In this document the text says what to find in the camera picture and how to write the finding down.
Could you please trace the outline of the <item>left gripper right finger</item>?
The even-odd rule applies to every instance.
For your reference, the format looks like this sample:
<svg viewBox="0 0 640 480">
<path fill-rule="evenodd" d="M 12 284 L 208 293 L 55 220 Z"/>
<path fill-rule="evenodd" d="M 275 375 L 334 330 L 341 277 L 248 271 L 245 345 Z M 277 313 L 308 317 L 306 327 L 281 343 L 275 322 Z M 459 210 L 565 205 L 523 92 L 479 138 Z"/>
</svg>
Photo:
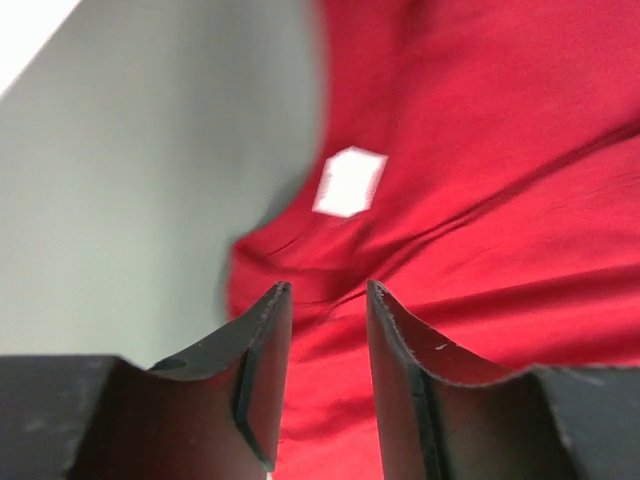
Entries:
<svg viewBox="0 0 640 480">
<path fill-rule="evenodd" d="M 638 477 L 637 368 L 505 368 L 377 281 L 367 287 L 367 336 L 386 478 Z"/>
</svg>

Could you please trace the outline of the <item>dark red t shirt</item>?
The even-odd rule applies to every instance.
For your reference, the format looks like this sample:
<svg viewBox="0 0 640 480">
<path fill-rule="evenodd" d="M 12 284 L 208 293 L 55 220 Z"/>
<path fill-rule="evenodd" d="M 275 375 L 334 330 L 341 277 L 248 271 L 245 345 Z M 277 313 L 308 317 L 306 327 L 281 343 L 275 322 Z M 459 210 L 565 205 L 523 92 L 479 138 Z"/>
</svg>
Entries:
<svg viewBox="0 0 640 480">
<path fill-rule="evenodd" d="M 639 5 L 321 1 L 324 139 L 232 249 L 293 287 L 278 479 L 379 479 L 365 289 L 496 363 L 639 360 Z"/>
</svg>

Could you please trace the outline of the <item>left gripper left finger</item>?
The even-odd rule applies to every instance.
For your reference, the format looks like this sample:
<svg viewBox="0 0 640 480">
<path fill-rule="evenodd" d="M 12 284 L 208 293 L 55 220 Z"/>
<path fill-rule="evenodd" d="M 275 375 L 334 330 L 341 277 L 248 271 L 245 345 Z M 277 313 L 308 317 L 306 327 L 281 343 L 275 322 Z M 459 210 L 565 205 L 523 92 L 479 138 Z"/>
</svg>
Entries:
<svg viewBox="0 0 640 480">
<path fill-rule="evenodd" d="M 1 360 L 5 479 L 264 479 L 292 330 L 280 282 L 148 370 L 117 356 Z"/>
</svg>

